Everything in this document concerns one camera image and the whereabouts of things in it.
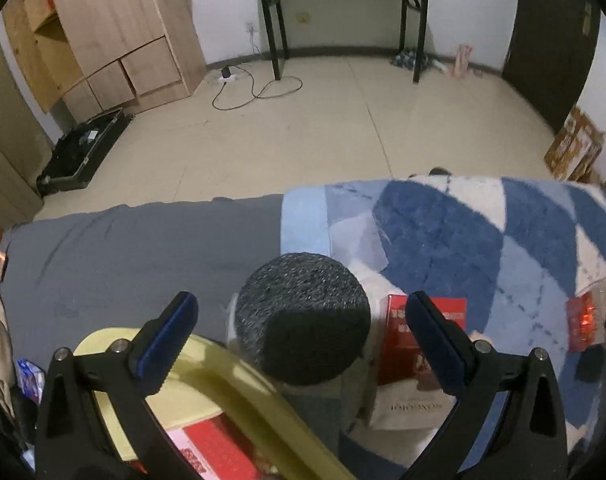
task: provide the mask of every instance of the table leg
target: table leg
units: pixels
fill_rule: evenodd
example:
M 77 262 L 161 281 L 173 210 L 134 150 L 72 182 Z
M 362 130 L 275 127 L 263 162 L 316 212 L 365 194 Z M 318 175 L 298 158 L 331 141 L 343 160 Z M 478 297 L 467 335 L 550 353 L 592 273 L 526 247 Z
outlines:
M 398 52 L 405 49 L 405 28 L 407 26 L 407 0 L 401 0 L 401 37 L 398 41 Z
M 414 84 L 420 79 L 423 51 L 425 50 L 425 31 L 427 30 L 427 6 L 429 0 L 420 0 L 419 39 L 416 45 L 416 65 L 414 65 Z
M 285 20 L 283 20 L 283 7 L 281 7 L 280 0 L 274 0 L 276 2 L 276 15 L 278 16 L 278 28 L 280 29 L 280 39 L 283 43 L 283 54 L 285 59 L 289 59 L 288 49 L 288 35 L 285 32 Z
M 263 19 L 265 20 L 265 32 L 267 41 L 270 44 L 270 56 L 272 57 L 272 68 L 274 69 L 274 79 L 280 79 L 280 67 L 278 66 L 278 51 L 276 50 L 276 40 L 274 39 L 274 27 L 272 25 L 272 12 L 270 11 L 269 0 L 260 0 L 263 9 Z

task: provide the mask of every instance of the metal screw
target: metal screw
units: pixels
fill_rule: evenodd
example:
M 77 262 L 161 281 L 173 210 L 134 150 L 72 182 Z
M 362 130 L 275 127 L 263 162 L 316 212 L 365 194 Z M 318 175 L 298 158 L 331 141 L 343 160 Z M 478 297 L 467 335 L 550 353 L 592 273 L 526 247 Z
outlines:
M 534 355 L 541 361 L 545 361 L 549 357 L 547 350 L 544 348 L 534 348 Z
M 116 339 L 116 341 L 110 345 L 110 350 L 120 354 L 121 352 L 124 352 L 128 346 L 129 341 L 127 339 Z
M 57 361 L 62 361 L 63 359 L 67 358 L 68 355 L 69 348 L 62 347 L 54 352 L 54 359 Z
M 478 350 L 481 354 L 489 354 L 492 351 L 492 345 L 490 345 L 484 339 L 479 339 L 474 342 L 474 348 Z

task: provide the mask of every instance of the wall outlet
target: wall outlet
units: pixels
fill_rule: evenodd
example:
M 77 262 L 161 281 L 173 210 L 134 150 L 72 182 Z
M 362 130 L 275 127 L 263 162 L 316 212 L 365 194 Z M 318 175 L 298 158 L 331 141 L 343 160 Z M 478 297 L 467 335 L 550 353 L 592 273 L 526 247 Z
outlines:
M 309 23 L 310 22 L 309 12 L 297 12 L 296 13 L 296 22 L 297 23 Z

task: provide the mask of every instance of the gray bed sheet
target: gray bed sheet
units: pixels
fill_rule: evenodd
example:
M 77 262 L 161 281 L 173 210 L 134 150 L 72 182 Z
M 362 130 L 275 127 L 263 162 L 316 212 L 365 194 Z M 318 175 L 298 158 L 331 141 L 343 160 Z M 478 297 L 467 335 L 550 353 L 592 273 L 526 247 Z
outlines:
M 224 342 L 232 296 L 280 254 L 282 195 L 116 206 L 16 226 L 0 283 L 14 358 L 47 369 L 107 327 L 139 327 L 180 290 L 198 298 L 195 333 Z

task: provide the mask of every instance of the blue gripper pad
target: blue gripper pad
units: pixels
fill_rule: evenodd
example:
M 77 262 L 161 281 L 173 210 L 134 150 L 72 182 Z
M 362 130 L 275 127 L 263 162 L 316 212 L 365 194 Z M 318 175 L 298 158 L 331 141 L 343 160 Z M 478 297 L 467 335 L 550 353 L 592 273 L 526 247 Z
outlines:
M 452 330 L 442 313 L 423 292 L 415 292 L 407 298 L 405 321 L 432 367 L 440 386 L 446 394 L 458 396 L 465 389 L 465 362 L 451 340 Z
M 132 341 L 129 368 L 145 397 L 158 393 L 196 326 L 198 302 L 179 292 L 163 313 L 145 323 Z

